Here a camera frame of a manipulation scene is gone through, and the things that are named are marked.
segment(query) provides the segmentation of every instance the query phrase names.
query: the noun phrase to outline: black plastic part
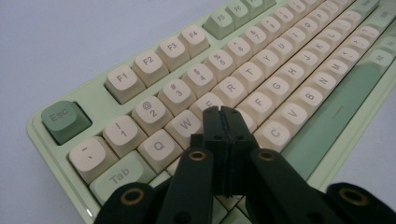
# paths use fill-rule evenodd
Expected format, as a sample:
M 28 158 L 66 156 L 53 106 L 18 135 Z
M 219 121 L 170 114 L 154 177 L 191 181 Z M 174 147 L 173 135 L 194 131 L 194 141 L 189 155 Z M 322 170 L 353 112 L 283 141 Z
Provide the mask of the black plastic part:
M 215 157 L 214 194 L 226 197 L 244 195 L 250 151 L 259 146 L 256 139 L 235 109 L 209 107 L 203 118 L 204 148 Z
M 253 223 L 345 223 L 277 152 L 251 153 L 247 210 Z
M 155 223 L 163 204 L 170 179 L 153 189 L 134 182 L 118 188 L 103 205 L 95 224 Z
M 360 187 L 339 183 L 327 189 L 328 204 L 351 224 L 396 223 L 396 213 L 373 194 Z
M 183 153 L 157 224 L 211 223 L 213 163 L 208 150 L 191 148 Z

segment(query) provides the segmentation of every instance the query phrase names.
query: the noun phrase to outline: keyboard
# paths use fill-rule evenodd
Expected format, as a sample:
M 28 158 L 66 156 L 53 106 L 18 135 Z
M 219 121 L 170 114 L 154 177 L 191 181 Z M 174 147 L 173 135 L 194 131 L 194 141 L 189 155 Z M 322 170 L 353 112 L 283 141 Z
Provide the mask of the keyboard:
M 323 189 L 396 83 L 394 8 L 231 1 L 37 111 L 29 136 L 86 223 L 118 187 L 171 177 L 212 105 Z M 215 196 L 212 223 L 250 223 L 244 197 Z

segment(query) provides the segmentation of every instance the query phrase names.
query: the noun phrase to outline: mint green keyboard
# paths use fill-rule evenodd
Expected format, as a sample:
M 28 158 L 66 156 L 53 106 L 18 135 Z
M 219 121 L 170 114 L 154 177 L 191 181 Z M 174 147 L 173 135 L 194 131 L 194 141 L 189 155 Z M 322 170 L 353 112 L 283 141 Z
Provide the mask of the mint green keyboard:
M 396 2 L 233 0 L 37 111 L 27 130 L 86 223 L 130 182 L 155 187 L 212 105 L 325 189 L 396 84 Z M 250 223 L 215 196 L 212 223 Z

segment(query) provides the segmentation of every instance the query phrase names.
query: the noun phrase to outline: white surface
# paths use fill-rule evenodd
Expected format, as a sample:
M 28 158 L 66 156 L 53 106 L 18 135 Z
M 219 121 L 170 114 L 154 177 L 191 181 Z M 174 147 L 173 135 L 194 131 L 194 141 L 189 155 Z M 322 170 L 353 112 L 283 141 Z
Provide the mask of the white surface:
M 26 134 L 33 113 L 220 7 L 205 1 L 0 1 L 0 222 L 82 223 Z M 396 208 L 396 91 L 336 180 Z

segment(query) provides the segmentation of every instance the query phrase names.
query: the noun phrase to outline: mechanical keyboard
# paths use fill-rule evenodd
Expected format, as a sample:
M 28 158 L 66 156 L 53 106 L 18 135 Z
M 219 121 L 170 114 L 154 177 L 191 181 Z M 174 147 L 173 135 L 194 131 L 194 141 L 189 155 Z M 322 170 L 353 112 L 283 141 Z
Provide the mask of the mechanical keyboard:
M 231 1 L 40 109 L 28 133 L 87 223 L 118 187 L 172 176 L 212 105 L 323 189 L 396 83 L 394 8 Z M 244 198 L 215 196 L 213 223 L 250 223 Z

